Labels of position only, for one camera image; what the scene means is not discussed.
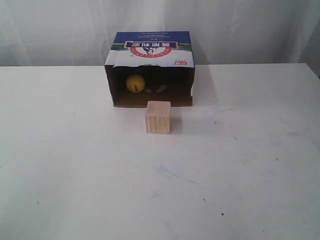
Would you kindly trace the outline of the blue white cardboard box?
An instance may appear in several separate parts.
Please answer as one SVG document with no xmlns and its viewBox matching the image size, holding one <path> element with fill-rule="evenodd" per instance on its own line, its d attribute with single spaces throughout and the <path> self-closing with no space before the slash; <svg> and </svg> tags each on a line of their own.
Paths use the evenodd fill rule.
<svg viewBox="0 0 320 240">
<path fill-rule="evenodd" d="M 148 101 L 193 104 L 196 67 L 189 31 L 117 32 L 104 68 L 114 107 L 145 108 Z M 144 78 L 142 92 L 127 90 L 131 75 Z"/>
</svg>

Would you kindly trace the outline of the light wooden cube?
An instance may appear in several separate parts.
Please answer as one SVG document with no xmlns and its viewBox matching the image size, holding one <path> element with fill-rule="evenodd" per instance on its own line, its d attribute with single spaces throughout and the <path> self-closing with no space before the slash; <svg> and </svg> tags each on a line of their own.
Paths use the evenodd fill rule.
<svg viewBox="0 0 320 240">
<path fill-rule="evenodd" d="M 171 102 L 148 101 L 145 126 L 148 134 L 170 134 Z"/>
</svg>

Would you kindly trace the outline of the yellow tennis ball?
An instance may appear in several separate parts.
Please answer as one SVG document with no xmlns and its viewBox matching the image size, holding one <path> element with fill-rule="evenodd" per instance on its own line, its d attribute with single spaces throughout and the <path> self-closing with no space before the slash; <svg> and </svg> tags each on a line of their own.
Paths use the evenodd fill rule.
<svg viewBox="0 0 320 240">
<path fill-rule="evenodd" d="M 138 94 L 144 90 L 146 82 L 141 75 L 133 74 L 126 79 L 125 85 L 129 92 Z"/>
</svg>

